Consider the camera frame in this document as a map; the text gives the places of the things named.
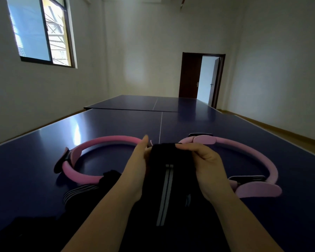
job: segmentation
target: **ceiling pipe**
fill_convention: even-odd
[[[185,0],[182,1],[180,10],[182,10],[182,7],[183,7],[184,2],[185,2]]]

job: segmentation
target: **white center line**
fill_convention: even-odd
[[[153,107],[153,109],[152,110],[154,110],[154,108],[155,108],[155,105],[156,105],[156,103],[158,102],[158,99],[156,98],[156,102],[155,102],[155,104],[154,104],[154,107]]]
[[[160,138],[161,138],[162,114],[163,114],[163,112],[161,112],[161,124],[160,124],[159,144],[160,144]]]

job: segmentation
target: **blue tinted glass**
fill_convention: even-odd
[[[50,61],[40,0],[7,0],[20,56]]]

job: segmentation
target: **person's right hand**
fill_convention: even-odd
[[[213,203],[234,194],[218,153],[200,143],[175,145],[176,148],[192,151],[198,184],[208,201]]]

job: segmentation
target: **window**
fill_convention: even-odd
[[[22,61],[73,66],[65,0],[7,0]]]

